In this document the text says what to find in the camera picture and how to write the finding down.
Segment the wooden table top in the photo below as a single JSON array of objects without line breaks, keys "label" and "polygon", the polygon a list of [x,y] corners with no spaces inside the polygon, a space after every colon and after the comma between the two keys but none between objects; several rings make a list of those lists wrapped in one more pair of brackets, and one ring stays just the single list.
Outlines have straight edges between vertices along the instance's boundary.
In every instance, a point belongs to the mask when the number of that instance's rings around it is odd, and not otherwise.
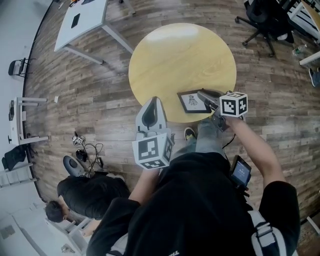
[{"label": "wooden table top", "polygon": [[167,120],[189,123],[211,114],[185,113],[177,93],[198,89],[233,91],[236,63],[227,44],[211,30],[174,23],[149,33],[135,48],[129,82],[141,105],[161,99]]}]

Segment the man in black shirt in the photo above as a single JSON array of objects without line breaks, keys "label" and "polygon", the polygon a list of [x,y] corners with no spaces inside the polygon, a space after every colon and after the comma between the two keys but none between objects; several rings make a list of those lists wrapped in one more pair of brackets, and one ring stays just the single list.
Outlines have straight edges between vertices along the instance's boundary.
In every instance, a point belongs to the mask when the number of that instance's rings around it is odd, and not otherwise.
[{"label": "man in black shirt", "polygon": [[[101,220],[113,199],[130,195],[122,176],[102,172],[96,172],[92,178],[69,176],[59,182],[57,193],[58,201],[50,201],[45,207],[47,218],[57,223],[66,219],[70,210]],[[85,236],[94,231],[91,226],[95,225],[95,220],[85,229]]]},{"label": "man in black shirt", "polygon": [[[296,189],[286,182],[271,147],[239,118],[226,117],[263,176],[260,214],[280,230],[286,254],[297,247],[300,217]],[[255,232],[246,203],[227,173],[230,164],[208,119],[198,138],[186,129],[187,146],[170,166],[144,170],[130,197],[111,202],[92,235],[87,256],[255,255]]]}]

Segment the black office chair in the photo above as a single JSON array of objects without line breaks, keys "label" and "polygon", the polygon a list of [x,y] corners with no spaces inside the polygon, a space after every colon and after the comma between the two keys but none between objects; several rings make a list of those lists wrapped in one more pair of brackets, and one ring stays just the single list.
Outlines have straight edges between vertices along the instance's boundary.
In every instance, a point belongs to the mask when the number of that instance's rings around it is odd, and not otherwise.
[{"label": "black office chair", "polygon": [[[19,77],[24,78],[27,74],[32,74],[32,72],[22,73],[25,65],[29,66],[31,60],[35,60],[35,58],[27,58],[27,59],[23,58],[23,59],[18,59],[18,60],[12,61],[9,66],[9,71],[8,71],[9,76],[19,76]],[[21,62],[18,73],[14,73],[16,62]]]},{"label": "black office chair", "polygon": [[269,57],[273,57],[276,53],[269,35],[277,41],[277,37],[287,34],[285,40],[291,44],[294,43],[294,38],[291,33],[293,28],[289,24],[289,16],[277,0],[253,0],[251,5],[246,2],[245,7],[246,15],[249,20],[237,16],[235,22],[239,23],[240,21],[243,21],[248,23],[255,27],[257,31],[247,40],[242,42],[243,46],[247,46],[249,41],[254,39],[257,35],[262,34],[271,50]]}]

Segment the picture frame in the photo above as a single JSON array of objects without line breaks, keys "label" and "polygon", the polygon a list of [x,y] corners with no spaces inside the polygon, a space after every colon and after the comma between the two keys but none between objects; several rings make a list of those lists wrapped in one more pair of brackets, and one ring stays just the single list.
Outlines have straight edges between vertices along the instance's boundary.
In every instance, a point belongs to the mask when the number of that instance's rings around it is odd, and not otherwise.
[{"label": "picture frame", "polygon": [[188,114],[210,114],[212,112],[212,109],[198,98],[197,92],[199,91],[202,89],[177,93],[184,112]]}]

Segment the shoe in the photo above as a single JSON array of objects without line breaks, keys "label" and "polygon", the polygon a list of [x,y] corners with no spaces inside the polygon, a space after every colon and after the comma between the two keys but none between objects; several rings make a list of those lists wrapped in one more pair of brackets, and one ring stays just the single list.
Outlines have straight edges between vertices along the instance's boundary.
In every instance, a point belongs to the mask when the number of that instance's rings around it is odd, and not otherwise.
[{"label": "shoe", "polygon": [[191,138],[196,138],[196,133],[194,131],[194,129],[192,129],[191,127],[187,127],[184,129],[184,137],[185,140],[188,141]]},{"label": "shoe", "polygon": [[312,69],[311,68],[309,68],[309,76],[310,76],[310,79],[311,79],[311,83],[312,83],[312,86],[313,87],[316,87],[316,85],[315,85],[315,82],[314,82],[314,79],[313,79],[313,74],[314,74],[314,72],[312,71]]},{"label": "shoe", "polygon": [[113,179],[121,179],[121,180],[123,180],[123,182],[125,182],[125,178],[119,174],[114,175],[113,173],[108,173],[106,176],[113,178]]}]

